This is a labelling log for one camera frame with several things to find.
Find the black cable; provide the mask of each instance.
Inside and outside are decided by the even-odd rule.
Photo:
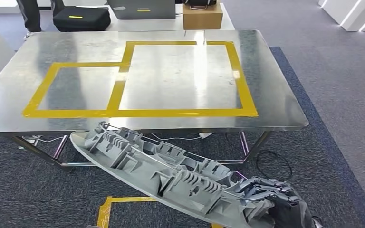
[[[237,150],[237,151],[242,151],[242,149],[241,148],[238,148],[235,144],[233,144],[231,141],[230,141],[230,139],[227,137],[227,133],[225,133],[224,134],[224,137],[226,138],[226,141],[235,149],[235,150]],[[282,159],[285,163],[286,163],[286,165],[288,166],[288,168],[289,168],[289,175],[288,175],[288,177],[286,178],[286,179],[284,179],[284,180],[279,180],[279,181],[287,181],[287,180],[289,180],[290,178],[292,178],[292,176],[293,176],[293,170],[292,170],[292,167],[290,166],[290,163],[287,161],[287,159],[286,158],[284,158],[282,155],[280,155],[280,154],[278,154],[278,153],[275,153],[275,152],[272,152],[272,151],[268,151],[268,150],[260,150],[259,151],[259,153],[257,154],[257,157],[255,158],[255,167],[257,168],[257,170],[262,174],[262,175],[264,175],[265,176],[265,178],[267,178],[267,179],[272,179],[273,177],[269,177],[268,175],[266,175],[265,174],[265,172],[264,171],[262,171],[262,169],[259,167],[259,162],[260,162],[260,157],[262,156],[262,155],[265,155],[265,154],[272,154],[272,155],[274,155],[275,157],[277,157],[277,158],[280,158],[280,159]]]
[[[292,170],[292,167],[290,166],[290,164],[289,164],[289,162],[287,161],[287,159],[286,159],[286,158],[284,158],[282,155],[280,155],[280,154],[278,154],[278,153],[275,153],[275,152],[272,152],[272,151],[268,151],[268,150],[260,150],[260,151],[259,151],[259,153],[257,154],[257,157],[255,158],[255,166],[256,166],[257,170],[258,170],[258,171],[259,171],[262,175],[264,175],[264,176],[265,176],[265,178],[266,178],[266,179],[272,179],[273,177],[269,177],[268,175],[266,175],[266,174],[264,173],[264,171],[262,171],[262,169],[259,167],[259,158],[260,158],[260,156],[261,156],[261,155],[265,155],[265,154],[272,154],[272,155],[274,155],[275,157],[282,159],[282,160],[283,160],[283,161],[287,164],[287,166],[288,166],[288,168],[289,168],[289,175],[288,175],[288,177],[287,177],[287,178],[285,178],[284,180],[279,180],[279,181],[287,181],[287,180],[289,180],[290,178],[292,178],[292,176],[293,176],[293,170]]]

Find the white sneaker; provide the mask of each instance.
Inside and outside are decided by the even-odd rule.
[[[24,36],[24,40],[26,41],[27,40],[27,38],[29,38],[30,36],[32,36],[33,34],[35,34],[35,33],[39,33],[39,32],[30,32],[30,31],[28,31],[27,33],[26,33],[26,35]]]

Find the laptop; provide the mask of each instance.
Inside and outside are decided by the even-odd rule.
[[[175,19],[175,0],[107,0],[120,20]]]

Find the white table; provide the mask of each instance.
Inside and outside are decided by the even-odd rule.
[[[176,15],[175,19],[162,19],[162,20],[118,20],[115,17],[114,12],[110,9],[110,6],[79,6],[79,7],[108,7],[111,17],[111,24],[108,26],[107,31],[177,31],[183,30],[183,15]],[[223,11],[223,19],[221,21],[221,30],[234,30],[233,23],[227,14],[224,4],[221,3],[221,9]],[[175,13],[182,13],[182,4],[175,5]]]

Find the blue carpet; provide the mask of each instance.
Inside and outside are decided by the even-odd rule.
[[[309,204],[327,228],[365,228],[365,193],[350,171],[342,153],[321,121],[289,62],[279,47],[271,47],[279,66],[302,106],[310,125],[301,131],[278,132],[265,145],[265,151],[284,156],[293,174],[288,182]],[[257,133],[247,133],[253,144]],[[234,144],[236,134],[228,134]],[[236,159],[241,153],[231,146],[224,134],[205,140],[171,141],[188,151],[213,159]],[[54,151],[58,142],[43,144]],[[81,161],[83,157],[68,143],[63,161]],[[264,157],[263,172],[283,180],[289,177],[286,163]],[[254,161],[231,166],[246,176],[261,175]],[[0,138],[0,227],[75,227],[95,225],[99,206],[107,196],[142,196],[96,168],[78,168],[65,174],[40,158]],[[110,228],[207,228],[209,224],[186,216],[157,202],[114,204]]]
[[[297,78],[296,73],[286,59],[285,54],[282,52],[280,47],[271,47],[270,49],[285,78],[287,79],[290,88],[296,95],[300,106],[304,110],[308,121],[314,126],[318,139],[323,144],[325,150],[328,151],[332,166],[336,169],[337,174],[349,193],[350,199],[352,200],[359,218],[365,225],[365,192],[363,191],[353,172],[350,170],[350,167],[347,164],[342,152],[338,148],[338,145],[332,138],[324,122],[321,120],[321,117],[311,102],[310,97],[308,97],[299,79]]]

